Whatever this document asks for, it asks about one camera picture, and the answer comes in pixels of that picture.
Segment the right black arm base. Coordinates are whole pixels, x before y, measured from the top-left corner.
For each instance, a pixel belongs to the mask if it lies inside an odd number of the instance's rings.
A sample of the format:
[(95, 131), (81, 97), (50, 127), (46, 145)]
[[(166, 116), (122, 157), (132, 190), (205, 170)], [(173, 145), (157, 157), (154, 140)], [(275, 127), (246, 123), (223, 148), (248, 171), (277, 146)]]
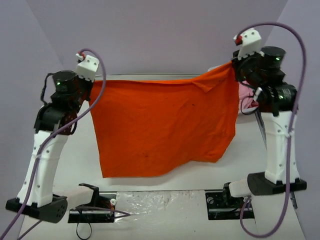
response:
[(205, 190), (207, 217), (209, 221), (239, 220), (244, 197), (232, 197), (229, 182), (222, 189)]

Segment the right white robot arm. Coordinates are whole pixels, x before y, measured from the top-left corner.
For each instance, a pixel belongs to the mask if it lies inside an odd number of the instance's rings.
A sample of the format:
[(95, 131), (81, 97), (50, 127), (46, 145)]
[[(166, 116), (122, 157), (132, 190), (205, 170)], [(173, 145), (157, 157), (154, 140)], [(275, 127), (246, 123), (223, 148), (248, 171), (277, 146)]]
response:
[(222, 202), (229, 207), (240, 197), (269, 196), (304, 191), (307, 182), (300, 178), (295, 160), (294, 126), (297, 96), (295, 86), (284, 81), (281, 63), (286, 52), (276, 46), (265, 46), (259, 52), (241, 57), (237, 50), (232, 55), (235, 79), (252, 87), (253, 100), (264, 125), (267, 150), (266, 170), (250, 173), (245, 179), (230, 182), (222, 193)]

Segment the orange t-shirt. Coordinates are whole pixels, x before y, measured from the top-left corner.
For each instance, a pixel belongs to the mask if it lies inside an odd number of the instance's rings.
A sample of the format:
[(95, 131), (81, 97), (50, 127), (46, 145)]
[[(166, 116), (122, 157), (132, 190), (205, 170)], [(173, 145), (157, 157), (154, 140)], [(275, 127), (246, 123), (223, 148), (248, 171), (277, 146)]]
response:
[(191, 79), (97, 81), (90, 98), (104, 178), (215, 163), (236, 134), (239, 85), (231, 63)]

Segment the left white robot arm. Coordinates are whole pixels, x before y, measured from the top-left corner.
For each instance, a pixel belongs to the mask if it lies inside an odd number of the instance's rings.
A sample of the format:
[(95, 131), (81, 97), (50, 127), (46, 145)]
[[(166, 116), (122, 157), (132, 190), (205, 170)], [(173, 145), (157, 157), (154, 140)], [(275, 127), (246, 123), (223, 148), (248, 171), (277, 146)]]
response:
[(17, 197), (5, 208), (49, 223), (58, 223), (68, 207), (67, 197), (53, 193), (53, 182), (62, 150), (78, 123), (78, 113), (90, 100), (94, 80), (62, 70), (48, 74), (55, 92), (43, 101), (34, 123), (34, 144), (27, 175)]

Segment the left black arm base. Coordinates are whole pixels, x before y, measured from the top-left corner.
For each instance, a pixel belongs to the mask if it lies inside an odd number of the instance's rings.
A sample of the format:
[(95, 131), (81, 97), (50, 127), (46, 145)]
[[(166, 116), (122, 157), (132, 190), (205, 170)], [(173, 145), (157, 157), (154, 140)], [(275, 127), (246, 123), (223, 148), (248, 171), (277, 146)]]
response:
[(80, 183), (67, 194), (69, 224), (114, 223), (117, 193), (101, 192), (97, 186)]

